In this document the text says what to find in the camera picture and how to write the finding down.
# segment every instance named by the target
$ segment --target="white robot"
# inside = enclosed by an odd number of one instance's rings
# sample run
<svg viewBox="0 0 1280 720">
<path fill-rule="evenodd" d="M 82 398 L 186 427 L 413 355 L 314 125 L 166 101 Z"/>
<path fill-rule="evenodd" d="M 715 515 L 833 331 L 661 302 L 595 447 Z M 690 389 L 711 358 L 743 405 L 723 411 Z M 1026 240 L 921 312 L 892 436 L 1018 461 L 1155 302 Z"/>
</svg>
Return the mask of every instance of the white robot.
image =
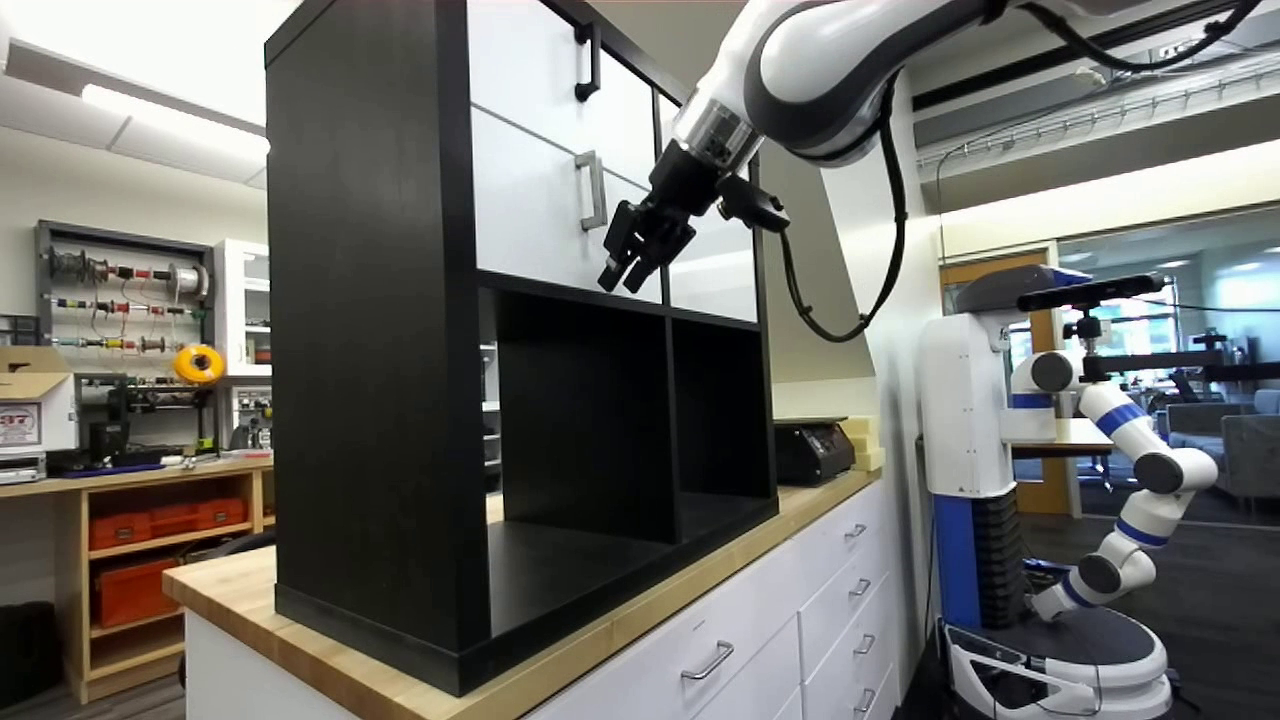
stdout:
<svg viewBox="0 0 1280 720">
<path fill-rule="evenodd" d="M 604 289 L 639 289 L 658 269 L 674 263 L 694 240 L 694 215 L 721 204 L 723 215 L 742 215 L 754 228 L 786 231 L 782 204 L 742 180 L 761 140 L 776 140 L 813 164 L 860 160 L 869 140 L 888 125 L 892 74 L 921 47 L 997 19 L 1007 4 L 1026 0 L 749 0 L 729 29 L 715 63 L 684 105 L 674 140 L 652 169 L 652 193 L 639 204 L 619 204 L 604 234 L 610 263 Z M 1203 44 L 1230 34 L 1255 0 L 1241 0 L 1238 10 L 1207 29 Z M 1005 368 L 992 355 L 992 319 L 961 319 L 943 345 L 973 351 L 973 456 L 965 456 L 953 478 L 934 472 L 938 497 L 949 506 L 983 506 L 1014 491 L 1005 415 Z M 1144 548 L 1168 540 L 1187 491 L 1211 482 L 1203 456 L 1168 452 L 1159 436 L 1131 415 L 1131 405 L 1105 385 L 1086 389 L 1086 411 L 1117 439 L 1122 452 L 1141 461 L 1147 491 L 1124 511 L 1117 530 L 1069 571 L 1065 584 L 1038 592 L 1027 604 L 1019 584 L 975 589 L 1014 608 L 1038 608 L 1038 625 L 1019 625 L 1019 610 L 997 610 L 992 633 L 983 616 L 949 621 L 953 686 L 988 716 L 1159 716 L 1168 706 L 1164 649 L 1159 640 L 1091 604 L 1109 604 L 1122 592 L 1147 584 L 1151 559 Z M 1117 645 L 1136 640 L 1136 650 L 1109 657 L 1057 657 L 1061 645 L 1044 637 L 1091 637 Z"/>
</svg>

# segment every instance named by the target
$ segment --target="drawer handle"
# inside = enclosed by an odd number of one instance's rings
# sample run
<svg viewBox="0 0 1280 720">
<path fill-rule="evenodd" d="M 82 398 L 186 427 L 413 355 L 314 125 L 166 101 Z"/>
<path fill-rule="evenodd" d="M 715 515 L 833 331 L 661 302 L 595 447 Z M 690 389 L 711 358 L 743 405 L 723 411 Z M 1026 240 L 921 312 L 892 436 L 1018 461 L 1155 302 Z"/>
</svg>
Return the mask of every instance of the drawer handle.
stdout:
<svg viewBox="0 0 1280 720">
<path fill-rule="evenodd" d="M 869 633 L 860 645 L 856 645 L 856 650 L 853 657 L 869 657 L 874 649 L 877 649 L 877 633 Z"/>
<path fill-rule="evenodd" d="M 860 540 L 860 534 L 869 534 L 869 522 L 853 522 L 853 527 L 843 530 L 843 545 L 853 545 L 853 540 Z"/>
<path fill-rule="evenodd" d="M 600 29 L 595 25 L 581 25 L 574 32 L 577 44 L 594 44 L 594 74 L 584 82 L 574 82 L 574 94 L 584 105 L 600 93 Z"/>
<path fill-rule="evenodd" d="M 734 650 L 738 650 L 738 649 L 721 640 L 721 645 L 715 645 L 715 657 L 711 657 L 703 666 L 679 673 L 679 679 L 684 679 L 684 685 L 701 685 L 701 679 L 715 676 L 721 662 L 729 662 Z"/>
<path fill-rule="evenodd" d="M 877 702 L 877 686 L 866 686 L 866 696 L 856 701 L 853 716 L 869 716 L 874 702 Z"/>
<path fill-rule="evenodd" d="M 589 169 L 589 186 L 594 186 L 594 213 L 577 220 L 581 231 L 604 228 L 610 224 L 610 197 L 604 197 L 604 160 L 600 160 L 600 151 L 581 151 L 574 160 L 574 169 L 577 172 Z"/>
<path fill-rule="evenodd" d="M 874 589 L 874 579 L 860 576 L 860 579 L 853 584 L 853 592 L 849 592 L 849 604 L 860 604 L 860 598 L 869 597 L 869 589 Z"/>
</svg>

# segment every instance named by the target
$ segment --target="white cabinet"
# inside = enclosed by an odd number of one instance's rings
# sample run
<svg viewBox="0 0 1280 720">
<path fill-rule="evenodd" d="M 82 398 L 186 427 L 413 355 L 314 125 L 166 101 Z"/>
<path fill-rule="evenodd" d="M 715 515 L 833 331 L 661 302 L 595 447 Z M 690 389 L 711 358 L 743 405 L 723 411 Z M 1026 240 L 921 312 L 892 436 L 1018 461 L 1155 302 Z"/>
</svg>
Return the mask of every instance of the white cabinet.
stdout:
<svg viewBox="0 0 1280 720">
<path fill-rule="evenodd" d="M 269 242 L 222 242 L 222 351 L 227 355 L 227 374 L 271 374 Z"/>
<path fill-rule="evenodd" d="M 563 151 L 595 151 L 634 182 L 652 172 L 652 87 L 600 47 L 600 87 L 581 101 L 594 74 L 594 39 L 536 0 L 473 0 L 473 105 L 506 116 Z"/>
<path fill-rule="evenodd" d="M 533 716 L 892 716 L 899 592 L 885 559 L 892 548 L 885 482 L 833 506 Z"/>
<path fill-rule="evenodd" d="M 661 125 L 670 135 L 677 121 L 677 105 L 661 101 Z M 674 302 L 734 314 L 758 323 L 758 250 L 754 231 L 742 220 L 723 220 L 721 208 L 701 215 L 695 234 L 677 257 L 674 271 Z"/>
<path fill-rule="evenodd" d="M 473 172 L 481 269 L 568 289 L 595 289 L 614 204 L 645 197 L 484 106 L 473 106 Z M 645 282 L 639 298 L 658 302 L 661 282 Z"/>
</svg>

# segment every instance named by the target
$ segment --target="ceiling light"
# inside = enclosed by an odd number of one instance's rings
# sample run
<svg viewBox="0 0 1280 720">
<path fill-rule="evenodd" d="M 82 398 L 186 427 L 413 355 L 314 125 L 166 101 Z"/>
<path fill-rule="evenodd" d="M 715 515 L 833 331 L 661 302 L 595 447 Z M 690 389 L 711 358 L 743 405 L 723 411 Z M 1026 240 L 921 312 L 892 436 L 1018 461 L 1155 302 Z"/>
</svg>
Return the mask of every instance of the ceiling light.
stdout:
<svg viewBox="0 0 1280 720">
<path fill-rule="evenodd" d="M 234 151 L 234 156 L 245 156 L 245 160 L 266 160 L 269 147 L 271 147 L 266 135 L 252 135 L 252 133 L 192 116 L 192 110 L 175 110 L 175 106 L 166 106 L 166 105 L 153 105 L 153 101 L 142 101 L 142 94 L 126 94 L 126 93 L 112 93 L 112 87 L 102 87 L 102 82 L 83 82 L 82 101 L 96 105 L 96 106 L 112 106 L 112 110 L 138 116 L 138 121 L 155 125 L 155 129 L 166 129 L 174 135 L 186 135 L 192 145 L 222 147 L 222 151 Z"/>
</svg>

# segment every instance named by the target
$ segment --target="lab room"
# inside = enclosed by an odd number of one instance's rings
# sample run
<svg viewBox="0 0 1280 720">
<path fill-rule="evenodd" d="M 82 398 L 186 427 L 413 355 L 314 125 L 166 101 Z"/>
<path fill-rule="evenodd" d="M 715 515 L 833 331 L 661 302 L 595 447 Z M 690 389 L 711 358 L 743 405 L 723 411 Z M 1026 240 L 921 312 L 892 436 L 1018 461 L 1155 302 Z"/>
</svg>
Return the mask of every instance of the lab room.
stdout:
<svg viewBox="0 0 1280 720">
<path fill-rule="evenodd" d="M 1280 0 L 0 0 L 0 720 L 1280 716 Z"/>
</svg>

